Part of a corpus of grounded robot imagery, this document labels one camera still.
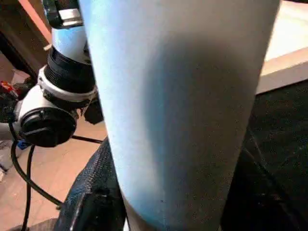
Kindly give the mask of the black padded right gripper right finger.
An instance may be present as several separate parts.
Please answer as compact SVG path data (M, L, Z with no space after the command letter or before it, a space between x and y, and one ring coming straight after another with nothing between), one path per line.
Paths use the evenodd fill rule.
M306 231L308 183L304 170L308 141L269 142L262 152L255 139L244 139L224 207L223 231Z

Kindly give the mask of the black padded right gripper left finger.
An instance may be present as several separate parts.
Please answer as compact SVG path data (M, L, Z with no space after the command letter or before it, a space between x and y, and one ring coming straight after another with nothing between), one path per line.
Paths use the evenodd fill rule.
M61 205L55 231L121 231L126 210L105 138L77 175Z

